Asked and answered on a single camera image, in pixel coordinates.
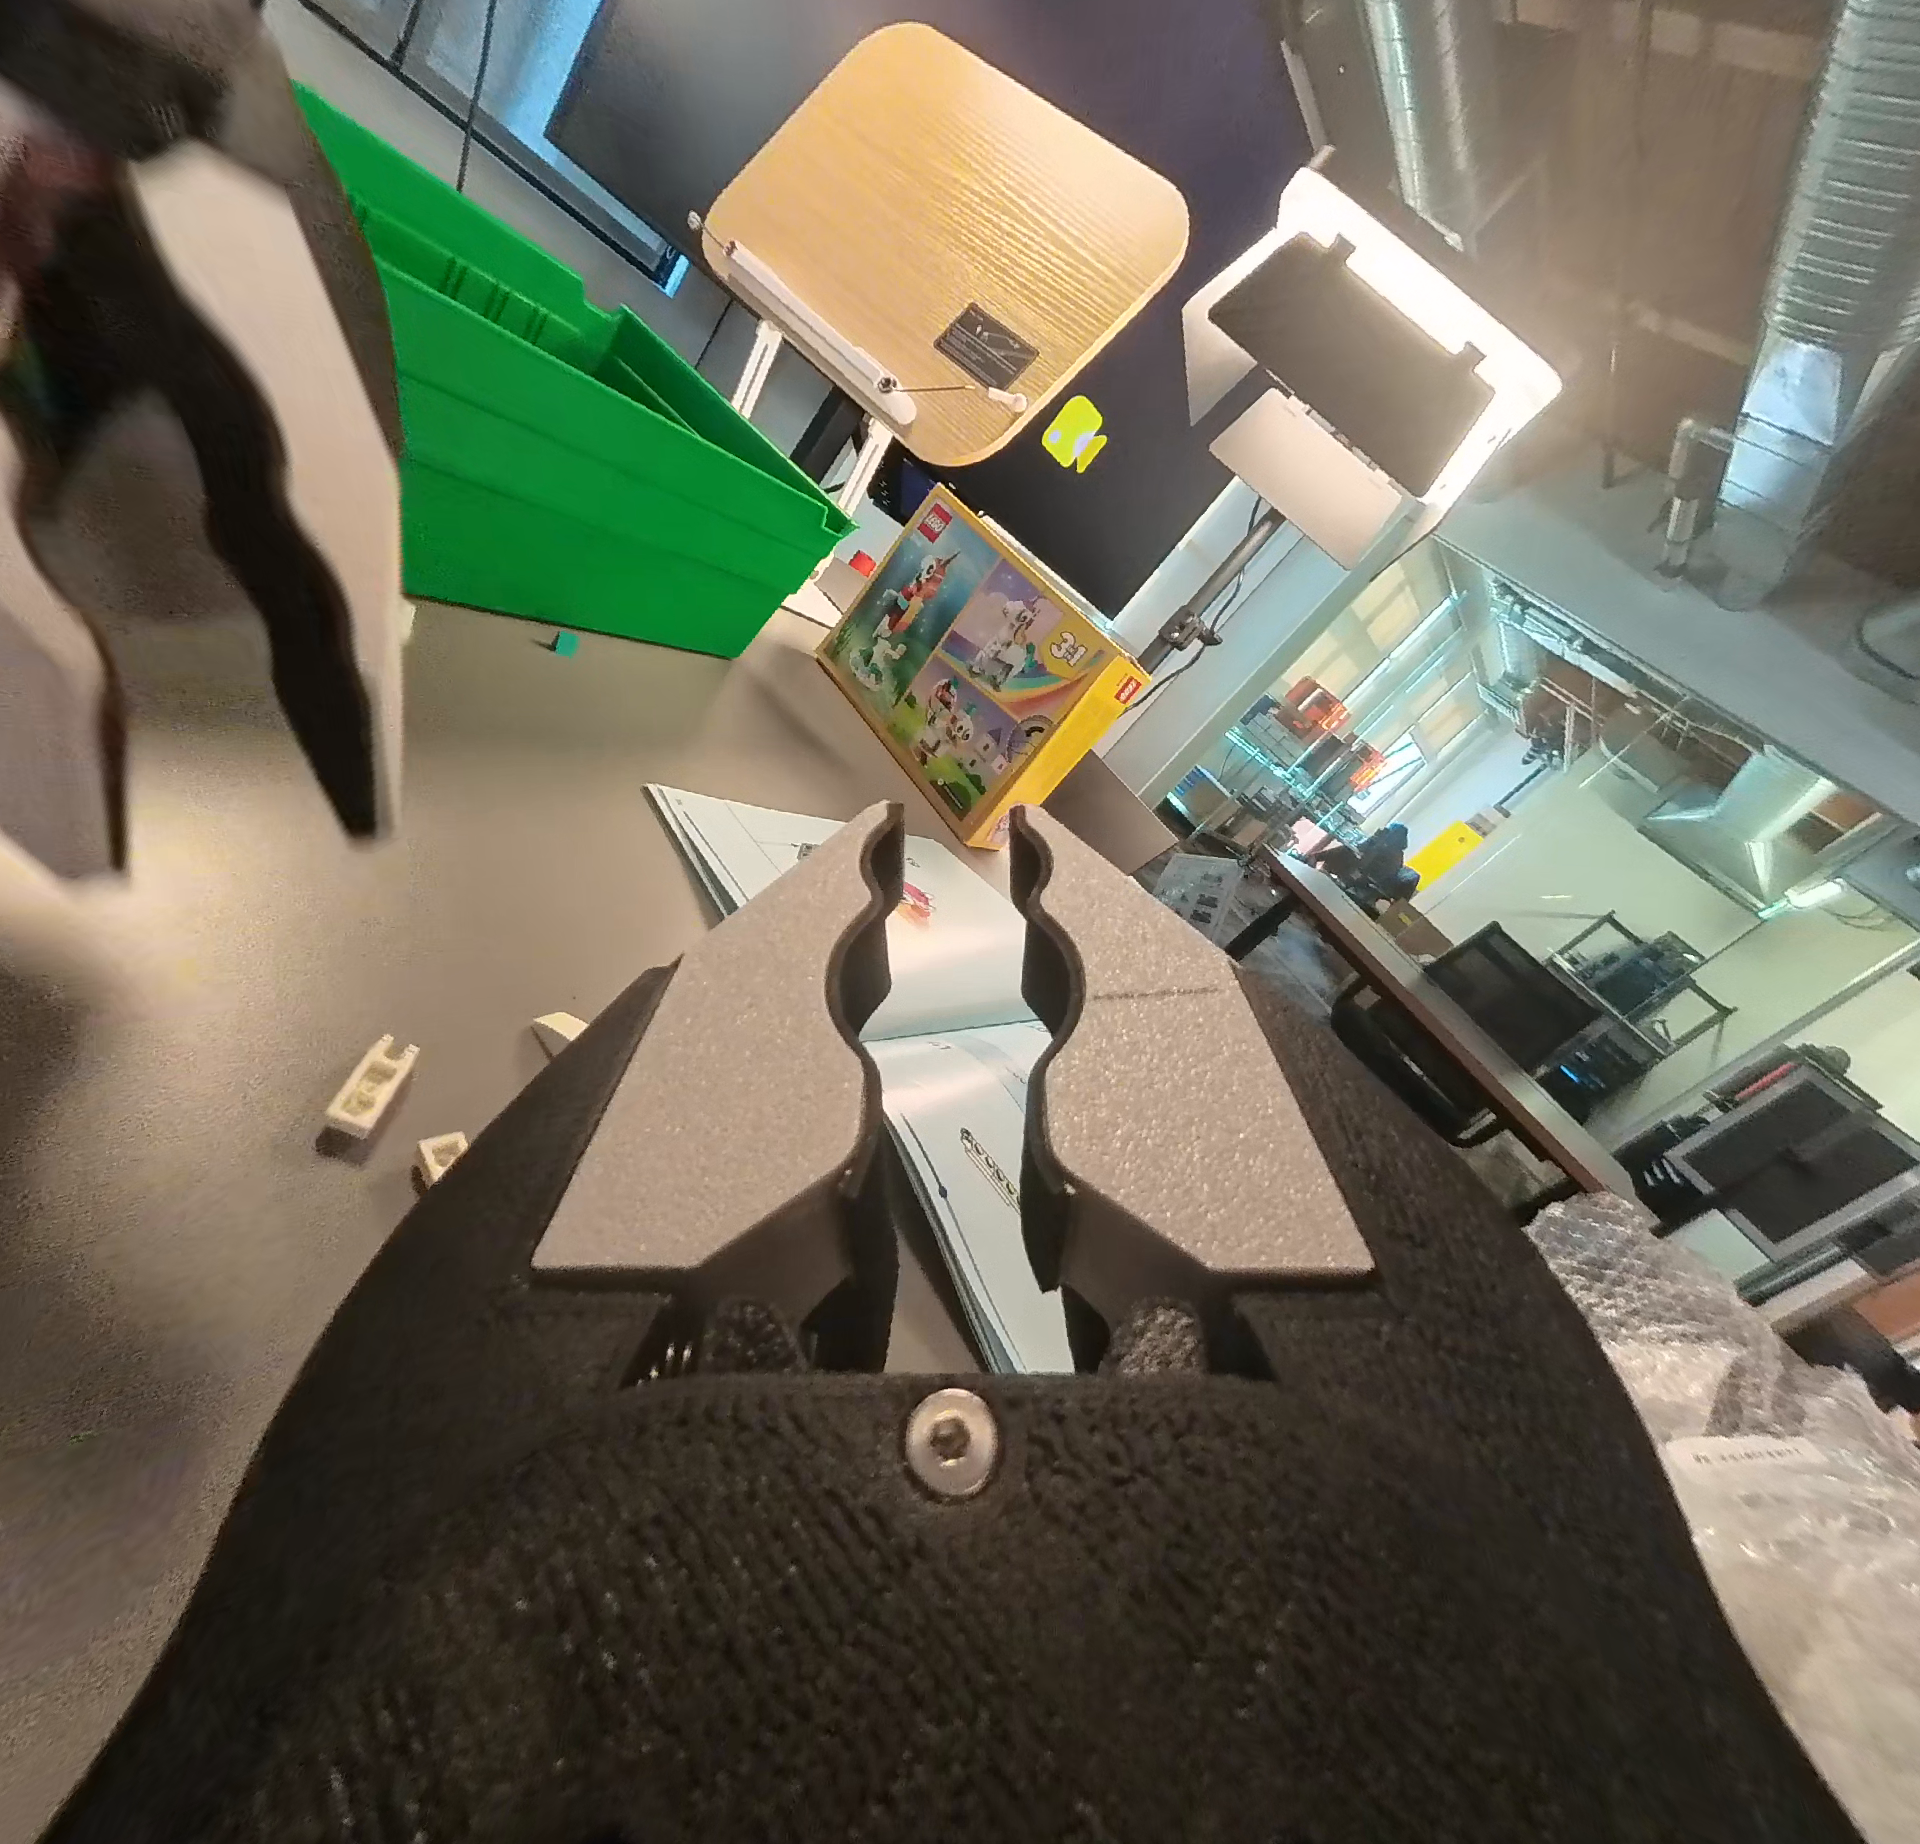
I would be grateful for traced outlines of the long dark desk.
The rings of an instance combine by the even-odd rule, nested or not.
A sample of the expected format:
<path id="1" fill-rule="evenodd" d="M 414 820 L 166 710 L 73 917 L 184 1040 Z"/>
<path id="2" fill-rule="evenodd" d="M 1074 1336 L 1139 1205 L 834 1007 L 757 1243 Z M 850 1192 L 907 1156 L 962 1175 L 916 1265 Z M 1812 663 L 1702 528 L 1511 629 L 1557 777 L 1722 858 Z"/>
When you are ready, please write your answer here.
<path id="1" fill-rule="evenodd" d="M 1474 1088 L 1481 1112 L 1498 1117 L 1506 1135 L 1555 1169 L 1555 1180 L 1525 1209 L 1538 1211 L 1573 1196 L 1631 1196 L 1634 1183 L 1619 1160 L 1548 1098 L 1326 871 L 1286 852 L 1271 855 L 1266 865 L 1274 877 L 1278 921 L 1301 917 L 1353 972 L 1355 983 L 1397 1010 L 1441 1062 Z"/>

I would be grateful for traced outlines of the clear bubble wrap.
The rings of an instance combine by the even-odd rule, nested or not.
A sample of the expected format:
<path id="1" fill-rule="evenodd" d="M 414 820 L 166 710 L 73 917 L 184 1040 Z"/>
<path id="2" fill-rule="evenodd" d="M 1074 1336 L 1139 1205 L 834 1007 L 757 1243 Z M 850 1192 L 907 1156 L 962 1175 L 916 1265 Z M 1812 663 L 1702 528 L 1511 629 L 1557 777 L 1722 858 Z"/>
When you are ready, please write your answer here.
<path id="1" fill-rule="evenodd" d="M 1866 1840 L 1917 1838 L 1915 1442 L 1612 1193 L 1528 1227 L 1654 1438 L 1740 1647 Z"/>

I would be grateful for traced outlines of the lego instruction booklet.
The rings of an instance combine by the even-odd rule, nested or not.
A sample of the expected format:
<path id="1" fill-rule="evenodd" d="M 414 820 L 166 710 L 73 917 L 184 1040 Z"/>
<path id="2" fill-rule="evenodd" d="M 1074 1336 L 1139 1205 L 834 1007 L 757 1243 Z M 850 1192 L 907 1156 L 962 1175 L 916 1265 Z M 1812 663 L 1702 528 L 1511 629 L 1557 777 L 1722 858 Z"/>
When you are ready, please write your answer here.
<path id="1" fill-rule="evenodd" d="M 1029 1261 L 1019 1178 L 1029 1077 L 1048 1045 L 1022 995 L 1026 926 L 938 839 L 906 836 L 928 921 L 885 920 L 889 989 L 862 1027 L 876 1066 L 871 1178 L 904 1272 L 945 1291 L 962 1352 L 998 1376 L 1074 1368 L 1058 1290 Z"/>

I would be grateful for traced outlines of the printed paper sheet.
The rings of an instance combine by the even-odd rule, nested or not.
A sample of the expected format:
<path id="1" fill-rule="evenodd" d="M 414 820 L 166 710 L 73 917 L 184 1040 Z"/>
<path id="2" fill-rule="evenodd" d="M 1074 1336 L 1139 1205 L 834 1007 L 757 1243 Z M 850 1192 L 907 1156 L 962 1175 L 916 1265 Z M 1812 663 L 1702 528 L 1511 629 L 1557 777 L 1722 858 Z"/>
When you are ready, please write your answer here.
<path id="1" fill-rule="evenodd" d="M 1151 893 L 1200 935 L 1227 947 L 1279 898 L 1279 888 L 1259 862 L 1175 850 L 1163 858 Z"/>

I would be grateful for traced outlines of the silver ventilation duct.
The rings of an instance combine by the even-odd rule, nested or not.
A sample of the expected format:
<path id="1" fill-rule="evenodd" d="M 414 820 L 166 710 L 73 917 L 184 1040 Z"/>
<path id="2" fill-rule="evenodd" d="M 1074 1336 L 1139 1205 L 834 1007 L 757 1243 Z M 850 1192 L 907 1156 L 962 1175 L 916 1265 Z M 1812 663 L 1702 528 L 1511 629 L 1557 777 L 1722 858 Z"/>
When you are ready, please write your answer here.
<path id="1" fill-rule="evenodd" d="M 1523 184 L 1496 0 L 1355 0 L 1400 199 L 1476 253 Z"/>
<path id="2" fill-rule="evenodd" d="M 1838 0 L 1710 529 L 1722 610 L 1812 559 L 1915 342 L 1917 0 Z"/>

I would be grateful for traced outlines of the yellow lego set box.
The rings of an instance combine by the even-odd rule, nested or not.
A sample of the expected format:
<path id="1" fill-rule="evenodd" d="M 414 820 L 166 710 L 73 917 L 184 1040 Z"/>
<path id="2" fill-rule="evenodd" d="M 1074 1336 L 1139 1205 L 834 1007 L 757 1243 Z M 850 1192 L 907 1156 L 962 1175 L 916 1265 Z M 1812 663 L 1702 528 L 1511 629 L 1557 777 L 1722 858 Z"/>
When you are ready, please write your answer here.
<path id="1" fill-rule="evenodd" d="M 1001 850 L 1150 687 L 1055 572 L 932 488 L 817 645 L 831 685 L 963 843 Z"/>

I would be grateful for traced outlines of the white studio light panel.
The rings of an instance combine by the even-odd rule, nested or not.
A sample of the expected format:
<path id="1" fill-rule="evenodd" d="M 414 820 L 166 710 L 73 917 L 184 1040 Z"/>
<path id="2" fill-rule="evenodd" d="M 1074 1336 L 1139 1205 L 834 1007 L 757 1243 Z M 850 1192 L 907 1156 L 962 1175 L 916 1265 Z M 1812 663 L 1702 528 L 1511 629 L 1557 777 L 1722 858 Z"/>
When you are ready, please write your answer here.
<path id="1" fill-rule="evenodd" d="M 1211 458 L 1348 572 L 1427 537 L 1559 395 L 1476 264 L 1331 146 L 1179 309 Z"/>

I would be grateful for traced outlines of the large dark display screen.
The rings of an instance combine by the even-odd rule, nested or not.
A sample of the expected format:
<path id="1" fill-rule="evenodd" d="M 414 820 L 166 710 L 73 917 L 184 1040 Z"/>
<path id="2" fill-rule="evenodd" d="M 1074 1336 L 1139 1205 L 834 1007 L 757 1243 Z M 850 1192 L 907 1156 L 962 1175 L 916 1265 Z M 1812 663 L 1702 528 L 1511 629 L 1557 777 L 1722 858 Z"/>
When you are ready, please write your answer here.
<path id="1" fill-rule="evenodd" d="M 1170 179 L 1172 280 L 1074 379 L 1103 411 L 1086 474 L 1041 430 L 957 469 L 994 518 L 1117 615 L 1227 490 L 1187 416 L 1181 308 L 1274 221 L 1309 143 L 1259 0 L 301 0 L 477 143 L 515 147 L 623 245 L 693 252 L 685 221 L 869 32 L 920 21 Z"/>

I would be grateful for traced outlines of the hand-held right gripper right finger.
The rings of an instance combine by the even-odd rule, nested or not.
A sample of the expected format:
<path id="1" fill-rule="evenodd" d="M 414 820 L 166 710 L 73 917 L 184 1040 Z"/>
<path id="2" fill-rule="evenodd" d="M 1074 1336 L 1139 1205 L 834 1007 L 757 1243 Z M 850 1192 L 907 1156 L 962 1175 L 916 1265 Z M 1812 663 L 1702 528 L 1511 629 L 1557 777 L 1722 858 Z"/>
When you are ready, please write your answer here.
<path id="1" fill-rule="evenodd" d="M 1069 1366 L 1170 1305 L 1252 1372 L 1242 1304 L 1371 1287 L 1377 1264 L 1225 952 L 1041 805 L 1009 815 L 1026 1080 L 1019 1236 Z"/>

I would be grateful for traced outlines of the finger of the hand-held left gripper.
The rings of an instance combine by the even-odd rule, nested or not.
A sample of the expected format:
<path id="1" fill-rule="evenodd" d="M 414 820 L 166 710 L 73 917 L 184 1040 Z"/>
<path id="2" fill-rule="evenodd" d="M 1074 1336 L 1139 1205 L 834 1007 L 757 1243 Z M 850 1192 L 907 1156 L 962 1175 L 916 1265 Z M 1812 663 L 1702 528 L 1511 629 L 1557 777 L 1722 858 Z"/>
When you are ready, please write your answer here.
<path id="1" fill-rule="evenodd" d="M 251 603 L 272 690 L 344 834 L 401 789 L 397 458 L 283 186 L 206 143 L 117 163 L 73 219 L 110 367 L 175 416 L 208 548 Z"/>
<path id="2" fill-rule="evenodd" d="M 124 691 L 46 553 L 63 488 L 27 296 L 1 286 L 1 829 L 58 877 L 127 870 Z"/>

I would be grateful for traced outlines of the black computer monitor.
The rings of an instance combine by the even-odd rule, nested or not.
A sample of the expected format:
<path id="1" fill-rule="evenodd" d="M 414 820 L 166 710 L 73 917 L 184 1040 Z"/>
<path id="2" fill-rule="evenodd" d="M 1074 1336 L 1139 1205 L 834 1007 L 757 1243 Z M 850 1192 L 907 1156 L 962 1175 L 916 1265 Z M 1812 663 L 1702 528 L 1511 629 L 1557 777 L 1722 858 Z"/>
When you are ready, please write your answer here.
<path id="1" fill-rule="evenodd" d="M 1610 1023 L 1592 992 L 1487 921 L 1427 959 L 1422 978 L 1563 1112 L 1583 1121 L 1601 1102 L 1583 1067 Z"/>
<path id="2" fill-rule="evenodd" d="M 1915 1258 L 1917 1142 L 1836 1049 L 1805 1045 L 1711 1091 L 1654 1164 L 1661 1226 L 1750 1295 L 1853 1261 L 1890 1278 Z"/>

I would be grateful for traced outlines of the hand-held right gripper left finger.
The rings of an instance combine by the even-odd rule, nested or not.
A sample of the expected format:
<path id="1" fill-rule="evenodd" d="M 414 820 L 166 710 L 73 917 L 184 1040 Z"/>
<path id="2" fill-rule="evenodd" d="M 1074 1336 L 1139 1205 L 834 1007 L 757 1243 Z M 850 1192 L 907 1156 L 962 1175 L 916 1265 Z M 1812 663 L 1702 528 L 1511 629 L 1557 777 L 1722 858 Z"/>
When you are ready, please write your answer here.
<path id="1" fill-rule="evenodd" d="M 899 1284 L 878 1067 L 904 809 L 866 805 L 674 964 L 532 1252 L 544 1286 L 633 1287 L 691 1336 L 779 1316 L 817 1368 L 884 1368 Z"/>

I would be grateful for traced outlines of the light green lego plate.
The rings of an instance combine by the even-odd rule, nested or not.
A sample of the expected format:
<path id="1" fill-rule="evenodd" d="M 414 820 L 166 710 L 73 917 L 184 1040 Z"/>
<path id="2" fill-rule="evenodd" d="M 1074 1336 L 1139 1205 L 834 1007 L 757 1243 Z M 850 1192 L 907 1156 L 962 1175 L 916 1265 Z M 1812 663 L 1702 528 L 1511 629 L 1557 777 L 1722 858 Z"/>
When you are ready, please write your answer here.
<path id="1" fill-rule="evenodd" d="M 419 1045 L 392 1034 L 372 1040 L 325 1099 L 313 1133 L 322 1160 L 366 1160 L 383 1135 L 419 1066 Z"/>

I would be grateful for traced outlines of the wooden top side table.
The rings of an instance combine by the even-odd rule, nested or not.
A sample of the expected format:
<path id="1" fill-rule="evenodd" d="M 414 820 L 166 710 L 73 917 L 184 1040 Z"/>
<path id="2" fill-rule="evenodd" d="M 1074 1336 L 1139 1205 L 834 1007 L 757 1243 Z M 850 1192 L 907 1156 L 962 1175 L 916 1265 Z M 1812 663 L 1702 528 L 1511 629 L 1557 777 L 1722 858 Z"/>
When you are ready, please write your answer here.
<path id="1" fill-rule="evenodd" d="M 920 21 L 857 39 L 687 221 L 755 317 L 731 406 L 789 346 L 857 411 L 845 513 L 896 446 L 934 472 L 1044 428 L 1190 231 L 1168 178 Z"/>

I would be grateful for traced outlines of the green plastic bin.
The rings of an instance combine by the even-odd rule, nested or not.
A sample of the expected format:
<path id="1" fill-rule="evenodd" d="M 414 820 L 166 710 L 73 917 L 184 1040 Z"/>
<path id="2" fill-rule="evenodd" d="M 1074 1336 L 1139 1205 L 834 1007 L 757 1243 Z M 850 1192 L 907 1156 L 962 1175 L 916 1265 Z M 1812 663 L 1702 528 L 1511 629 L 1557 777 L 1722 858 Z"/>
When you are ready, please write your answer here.
<path id="1" fill-rule="evenodd" d="M 739 656 L 852 516 L 642 317 L 301 81 L 293 98 L 387 304 L 401 590 Z"/>

